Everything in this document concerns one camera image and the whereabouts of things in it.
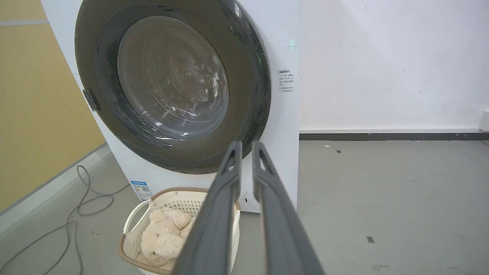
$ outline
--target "warning label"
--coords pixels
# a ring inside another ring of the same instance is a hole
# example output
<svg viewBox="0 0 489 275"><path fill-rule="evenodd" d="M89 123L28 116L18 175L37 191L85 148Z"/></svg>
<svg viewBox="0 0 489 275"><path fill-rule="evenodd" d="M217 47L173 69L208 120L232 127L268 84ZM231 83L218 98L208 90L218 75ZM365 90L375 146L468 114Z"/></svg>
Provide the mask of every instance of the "warning label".
<svg viewBox="0 0 489 275"><path fill-rule="evenodd" d="M291 73L288 69L278 71L278 91L294 91L294 74Z"/></svg>

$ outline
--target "washing machine door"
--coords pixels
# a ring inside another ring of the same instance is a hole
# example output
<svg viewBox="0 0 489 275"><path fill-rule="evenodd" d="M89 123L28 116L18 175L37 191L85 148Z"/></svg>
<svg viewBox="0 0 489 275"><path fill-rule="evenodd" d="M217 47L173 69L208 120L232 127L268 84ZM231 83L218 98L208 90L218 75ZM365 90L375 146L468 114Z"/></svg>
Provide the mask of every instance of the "washing machine door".
<svg viewBox="0 0 489 275"><path fill-rule="evenodd" d="M233 0L84 0L75 49L92 108L156 165L215 172L230 142L246 156L264 130L267 58Z"/></svg>

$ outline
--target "baseboard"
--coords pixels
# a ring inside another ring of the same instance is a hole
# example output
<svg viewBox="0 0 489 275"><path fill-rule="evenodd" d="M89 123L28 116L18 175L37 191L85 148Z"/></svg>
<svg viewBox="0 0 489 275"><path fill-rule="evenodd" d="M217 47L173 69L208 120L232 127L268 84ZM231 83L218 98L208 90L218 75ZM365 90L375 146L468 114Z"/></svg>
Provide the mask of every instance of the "baseboard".
<svg viewBox="0 0 489 275"><path fill-rule="evenodd" d="M478 128L463 129L327 129L301 128L300 134L467 134L479 133Z"/></svg>
<svg viewBox="0 0 489 275"><path fill-rule="evenodd" d="M51 180L39 186L16 203L0 212L0 235L15 225L22 217L32 212L36 208L47 203L52 197L56 196L78 178L76 166L83 165L87 171L97 166L107 156L112 154L106 143L99 146L77 162L54 176Z"/></svg>
<svg viewBox="0 0 489 275"><path fill-rule="evenodd" d="M482 133L373 133L373 134L300 134L299 140L489 140Z"/></svg>

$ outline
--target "cream plush toy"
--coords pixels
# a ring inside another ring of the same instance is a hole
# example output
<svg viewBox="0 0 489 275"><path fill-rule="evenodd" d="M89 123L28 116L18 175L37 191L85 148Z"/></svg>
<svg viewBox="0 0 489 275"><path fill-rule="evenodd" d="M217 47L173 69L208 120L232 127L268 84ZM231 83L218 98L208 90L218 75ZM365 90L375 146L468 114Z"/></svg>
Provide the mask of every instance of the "cream plush toy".
<svg viewBox="0 0 489 275"><path fill-rule="evenodd" d="M150 213L150 224L143 232L137 261L171 270L195 218L176 209L151 207L156 209Z"/></svg>

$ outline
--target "basket handle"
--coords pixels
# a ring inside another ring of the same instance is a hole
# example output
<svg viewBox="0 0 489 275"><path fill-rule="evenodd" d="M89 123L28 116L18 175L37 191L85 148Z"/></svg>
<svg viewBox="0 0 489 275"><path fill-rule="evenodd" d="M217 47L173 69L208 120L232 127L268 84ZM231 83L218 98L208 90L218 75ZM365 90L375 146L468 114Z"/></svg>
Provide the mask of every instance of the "basket handle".
<svg viewBox="0 0 489 275"><path fill-rule="evenodd" d="M143 201L142 203L138 204L138 206L136 206L136 208L134 208L131 213L129 214L129 217L127 217L127 220L126 220L126 223L124 224L124 231L123 233L127 236L127 235L130 235L134 232L134 229L141 223L141 221L144 219L144 216L146 216L146 214L148 214L148 212L150 211L150 208L151 208L151 205L148 206L148 209L146 209L146 212L144 212L144 215L139 219L139 221L137 221L136 225L133 227L133 229L129 230L129 224L133 221L133 218L134 216L136 215L136 213L141 209L143 208L143 206L149 204L149 203L152 203L153 201L152 200L147 200L147 201Z"/></svg>

